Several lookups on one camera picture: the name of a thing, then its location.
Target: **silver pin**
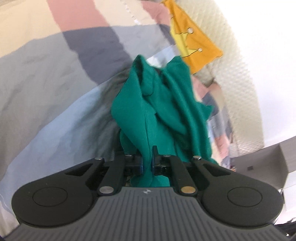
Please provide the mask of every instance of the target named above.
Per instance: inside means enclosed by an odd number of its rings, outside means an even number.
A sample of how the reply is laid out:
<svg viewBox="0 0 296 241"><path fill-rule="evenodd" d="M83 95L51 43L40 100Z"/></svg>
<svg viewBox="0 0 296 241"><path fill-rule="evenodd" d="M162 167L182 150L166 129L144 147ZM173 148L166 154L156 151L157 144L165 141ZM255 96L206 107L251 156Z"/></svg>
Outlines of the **silver pin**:
<svg viewBox="0 0 296 241"><path fill-rule="evenodd" d="M114 188L109 186L103 186L99 189L99 191L103 194L110 194L114 192Z"/></svg>
<svg viewBox="0 0 296 241"><path fill-rule="evenodd" d="M193 156L194 159L200 160L202 157L201 156Z"/></svg>
<svg viewBox="0 0 296 241"><path fill-rule="evenodd" d="M190 28L187 29L187 32L188 32L189 34L193 34L193 33L194 33L194 29L190 27Z"/></svg>

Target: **green towel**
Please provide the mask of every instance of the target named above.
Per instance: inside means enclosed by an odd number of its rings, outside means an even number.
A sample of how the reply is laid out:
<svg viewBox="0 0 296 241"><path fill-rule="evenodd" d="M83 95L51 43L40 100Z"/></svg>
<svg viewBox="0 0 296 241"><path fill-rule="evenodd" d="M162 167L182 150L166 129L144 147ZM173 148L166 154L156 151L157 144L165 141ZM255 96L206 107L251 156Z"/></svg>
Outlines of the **green towel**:
<svg viewBox="0 0 296 241"><path fill-rule="evenodd" d="M177 155L188 162L192 156L211 159L207 131L211 106L195 101L190 71L180 56L165 68L151 67L141 55L133 62L129 78L114 99L111 113L121 128L120 142L125 153L143 156L144 173L133 177L135 187L169 186L164 176L151 169L152 146L161 155Z"/></svg>

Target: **pink fabric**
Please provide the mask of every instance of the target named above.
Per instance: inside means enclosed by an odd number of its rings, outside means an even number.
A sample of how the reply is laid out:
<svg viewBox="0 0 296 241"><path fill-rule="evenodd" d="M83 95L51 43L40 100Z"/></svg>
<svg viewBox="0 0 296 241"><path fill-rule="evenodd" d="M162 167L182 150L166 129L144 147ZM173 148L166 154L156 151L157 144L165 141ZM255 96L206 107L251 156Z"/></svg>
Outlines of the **pink fabric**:
<svg viewBox="0 0 296 241"><path fill-rule="evenodd" d="M215 138L215 143L216 143L216 145L218 147L221 158L224 159L225 157L227 157L229 155L229 149L228 149L229 140L228 140L228 137L225 134L223 134L220 137L216 137Z"/></svg>
<svg viewBox="0 0 296 241"><path fill-rule="evenodd" d="M161 3L141 1L143 8L158 24L166 24L170 26L169 10Z"/></svg>
<svg viewBox="0 0 296 241"><path fill-rule="evenodd" d="M202 99L208 92L208 88L205 87L195 76L191 76L193 91Z"/></svg>
<svg viewBox="0 0 296 241"><path fill-rule="evenodd" d="M48 0L47 2L61 31L109 27L92 0Z"/></svg>

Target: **gray fabric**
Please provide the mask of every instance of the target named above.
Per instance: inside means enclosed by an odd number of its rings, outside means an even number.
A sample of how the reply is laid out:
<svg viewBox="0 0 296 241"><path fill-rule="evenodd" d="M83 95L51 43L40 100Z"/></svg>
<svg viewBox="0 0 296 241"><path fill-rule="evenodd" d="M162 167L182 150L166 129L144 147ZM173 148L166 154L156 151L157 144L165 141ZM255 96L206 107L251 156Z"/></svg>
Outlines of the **gray fabric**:
<svg viewBox="0 0 296 241"><path fill-rule="evenodd" d="M210 118L209 124L213 130L213 134L215 138L224 135L225 124L223 122L223 118L220 112Z"/></svg>
<svg viewBox="0 0 296 241"><path fill-rule="evenodd" d="M124 70L75 101L13 160L0 182L4 209L13 214L11 198L26 183L95 156L113 160L113 141L119 128L110 108L128 73L129 69Z"/></svg>
<svg viewBox="0 0 296 241"><path fill-rule="evenodd" d="M171 45L167 39L163 38L159 25L114 26L112 29L119 36L120 43L132 59L138 54L150 58Z"/></svg>
<svg viewBox="0 0 296 241"><path fill-rule="evenodd" d="M228 115L228 109L227 109L226 105L223 107L221 112L222 112L223 122L226 124L227 122L230 121L229 120L229 115Z"/></svg>
<svg viewBox="0 0 296 241"><path fill-rule="evenodd" d="M218 107L215 99L210 94L210 92L206 93L206 95L202 99L202 102L205 105L211 105L213 107L213 111L210 115L210 118L219 113L219 107Z"/></svg>
<svg viewBox="0 0 296 241"><path fill-rule="evenodd" d="M228 139L230 139L230 137L232 135L232 127L231 127L230 121L228 121L227 124L226 124L225 132L226 132L226 135L227 135Z"/></svg>
<svg viewBox="0 0 296 241"><path fill-rule="evenodd" d="M32 40L0 58L0 73L1 180L38 131L96 84L62 33Z"/></svg>
<svg viewBox="0 0 296 241"><path fill-rule="evenodd" d="M230 162L230 157L227 156L225 157L222 162L221 162L221 166L224 167L224 168L227 168L227 169L230 169L231 167L231 162Z"/></svg>
<svg viewBox="0 0 296 241"><path fill-rule="evenodd" d="M170 26L166 25L166 24L160 24L159 25L163 35L167 38L167 40L169 41L169 43L171 45L175 44L175 40L173 39L173 37L170 34Z"/></svg>
<svg viewBox="0 0 296 241"><path fill-rule="evenodd" d="M142 31L145 26L138 26ZM133 27L119 27L123 32L132 31ZM129 67L133 57L125 51L118 36L111 27L85 28L63 32L69 48L77 52L85 72L94 82L101 84L118 72ZM129 36L140 44L137 38Z"/></svg>

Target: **yellow cloth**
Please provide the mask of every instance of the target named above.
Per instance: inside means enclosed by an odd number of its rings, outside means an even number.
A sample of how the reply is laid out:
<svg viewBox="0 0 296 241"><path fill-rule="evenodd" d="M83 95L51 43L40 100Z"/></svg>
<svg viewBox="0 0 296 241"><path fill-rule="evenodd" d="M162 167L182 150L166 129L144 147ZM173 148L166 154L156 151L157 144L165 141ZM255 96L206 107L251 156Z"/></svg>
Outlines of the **yellow cloth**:
<svg viewBox="0 0 296 241"><path fill-rule="evenodd" d="M170 33L192 74L223 55L174 0L164 0L163 4L169 9L172 17Z"/></svg>

